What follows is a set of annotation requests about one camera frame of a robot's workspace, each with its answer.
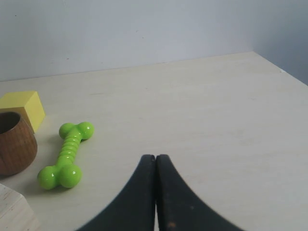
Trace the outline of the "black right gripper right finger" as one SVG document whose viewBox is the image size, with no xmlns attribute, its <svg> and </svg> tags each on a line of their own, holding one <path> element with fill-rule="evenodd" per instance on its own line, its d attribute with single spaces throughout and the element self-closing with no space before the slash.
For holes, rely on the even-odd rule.
<svg viewBox="0 0 308 231">
<path fill-rule="evenodd" d="M 170 157 L 156 157 L 156 210 L 161 231 L 240 231 L 186 184 Z"/>
</svg>

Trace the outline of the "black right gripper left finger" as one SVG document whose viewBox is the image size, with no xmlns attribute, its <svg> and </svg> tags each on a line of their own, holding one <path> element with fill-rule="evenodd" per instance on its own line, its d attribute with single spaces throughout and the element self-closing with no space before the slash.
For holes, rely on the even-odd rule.
<svg viewBox="0 0 308 231">
<path fill-rule="evenodd" d="M 80 231 L 153 231 L 155 220 L 155 156 L 141 157 L 115 199 Z"/>
</svg>

